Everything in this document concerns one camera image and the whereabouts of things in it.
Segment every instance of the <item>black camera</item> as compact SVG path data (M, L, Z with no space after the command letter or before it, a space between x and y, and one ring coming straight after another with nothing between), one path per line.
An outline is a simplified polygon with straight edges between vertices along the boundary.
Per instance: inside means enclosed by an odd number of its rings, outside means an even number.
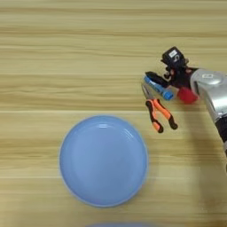
M176 46L164 52L161 61L168 66L168 70L187 67L188 63L188 59L184 58L184 54Z

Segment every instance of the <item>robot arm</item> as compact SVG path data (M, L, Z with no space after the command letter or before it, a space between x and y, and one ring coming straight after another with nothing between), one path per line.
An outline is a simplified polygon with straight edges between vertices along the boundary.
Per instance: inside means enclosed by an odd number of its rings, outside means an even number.
M227 76L202 68L188 67L189 60L184 58L183 53L177 47L172 47L163 53L161 61L167 65L164 77L168 79L168 84L157 75L151 74L151 79L160 83L162 80L162 86L165 87L171 85L178 89L187 88L204 99L223 140L224 151L227 155Z
M227 155L227 76L198 69L192 73L190 83L192 92L204 99Z

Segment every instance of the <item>orange pliers handle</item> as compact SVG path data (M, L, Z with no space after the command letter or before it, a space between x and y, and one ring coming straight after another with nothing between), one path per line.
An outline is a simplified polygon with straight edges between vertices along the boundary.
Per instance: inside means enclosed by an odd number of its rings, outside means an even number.
M161 103L159 99L148 99L145 102L145 105L147 106L149 113L150 113L150 118L153 123L153 127L159 132L162 133L164 131L164 128L162 125L159 123L157 120L156 112L155 112L155 107L167 118L169 126L172 129L177 129L178 126L174 121L173 115L170 113L169 110L167 110Z

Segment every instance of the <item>wooden table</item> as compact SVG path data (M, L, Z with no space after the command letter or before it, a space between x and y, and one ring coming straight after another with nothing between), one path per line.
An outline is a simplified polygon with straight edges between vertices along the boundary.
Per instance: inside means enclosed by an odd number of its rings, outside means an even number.
M202 101L163 101L179 130L158 135L140 83L164 73L176 45L191 66L227 71L225 0L2 0L0 2L0 226L147 222L226 227L226 159ZM114 114L149 148L150 172L128 203L98 209L59 175L59 146L80 120Z

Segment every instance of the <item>blue plate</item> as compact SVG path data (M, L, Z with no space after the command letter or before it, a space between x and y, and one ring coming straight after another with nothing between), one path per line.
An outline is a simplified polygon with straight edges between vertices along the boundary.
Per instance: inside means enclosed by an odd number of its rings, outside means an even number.
M67 134L59 156L67 188L95 207L113 207L131 199L148 168L145 143L126 121L94 116Z

